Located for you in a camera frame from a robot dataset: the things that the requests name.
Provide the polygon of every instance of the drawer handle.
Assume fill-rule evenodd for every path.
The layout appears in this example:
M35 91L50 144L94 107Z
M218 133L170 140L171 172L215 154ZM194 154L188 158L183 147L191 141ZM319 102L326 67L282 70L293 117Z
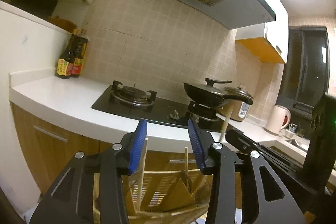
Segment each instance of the drawer handle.
M279 48L278 45L276 45L275 48L277 49L278 53L282 54L282 50Z
M60 141L62 141L62 142L68 142L68 140L67 139L65 139L65 138L63 138L63 137L61 137L61 136L58 136L58 135L56 135L56 134L53 134L53 133L51 133L51 132L49 132L49 131L46 131L46 130L44 130L43 128L40 128L40 127L38 127L38 126L34 126L34 129L36 129L36 130L38 130L38 131L40 131L40 132L42 132L42 133L44 133L44 134L46 134L46 135L48 135L48 136L50 136L50 137L53 137L53 138L55 138L55 139L58 139L58 140L60 140Z
M184 160L169 160L169 163L170 164L183 164ZM196 163L196 161L195 160L188 160L188 163L194 164L194 163Z

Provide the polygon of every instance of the black glass cooktop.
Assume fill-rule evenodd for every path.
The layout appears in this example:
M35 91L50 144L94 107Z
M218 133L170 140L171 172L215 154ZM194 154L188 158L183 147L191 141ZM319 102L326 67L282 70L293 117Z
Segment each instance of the black glass cooktop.
M152 106L132 106L112 96L111 89L112 85L92 105L93 109L137 120L145 119L148 122L166 126L187 128L190 116L188 105L156 97ZM179 114L177 120L170 117L174 110ZM222 124L223 121L220 119L215 122L199 119L198 123L201 129L211 132L220 132Z

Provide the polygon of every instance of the orange cabinet underside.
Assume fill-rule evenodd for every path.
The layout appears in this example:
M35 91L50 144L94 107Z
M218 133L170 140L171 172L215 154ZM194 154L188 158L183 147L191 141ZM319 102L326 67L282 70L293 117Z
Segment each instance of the orange cabinet underside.
M276 49L263 37L240 39L236 40L236 42L248 48L253 55L259 57L262 63L285 63Z

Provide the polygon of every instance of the frying pan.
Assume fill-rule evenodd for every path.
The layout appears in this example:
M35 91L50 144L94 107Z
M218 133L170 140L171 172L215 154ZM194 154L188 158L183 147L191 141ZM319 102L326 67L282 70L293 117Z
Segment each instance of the frying pan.
M212 108L221 107L229 100L239 100L247 103L248 105L253 104L253 100L249 97L238 94L228 94L226 91L213 86L214 83L229 84L232 83L232 81L219 81L210 78L206 78L205 81L207 82L206 85L184 83L185 92L195 103Z

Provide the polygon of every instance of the bottle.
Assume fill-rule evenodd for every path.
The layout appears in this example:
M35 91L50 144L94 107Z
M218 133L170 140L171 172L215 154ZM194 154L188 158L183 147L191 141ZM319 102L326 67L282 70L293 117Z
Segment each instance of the bottle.
M57 69L56 69L56 76L62 79L70 78L71 71L74 64L74 40L76 38L78 30L73 29L72 35L69 39L68 46L65 51L59 56Z
M89 37L86 35L86 30L84 29L81 31L81 34L75 38L76 41L76 47L74 51L75 61L72 67L71 77L79 77L81 73L85 51L89 40L90 40Z

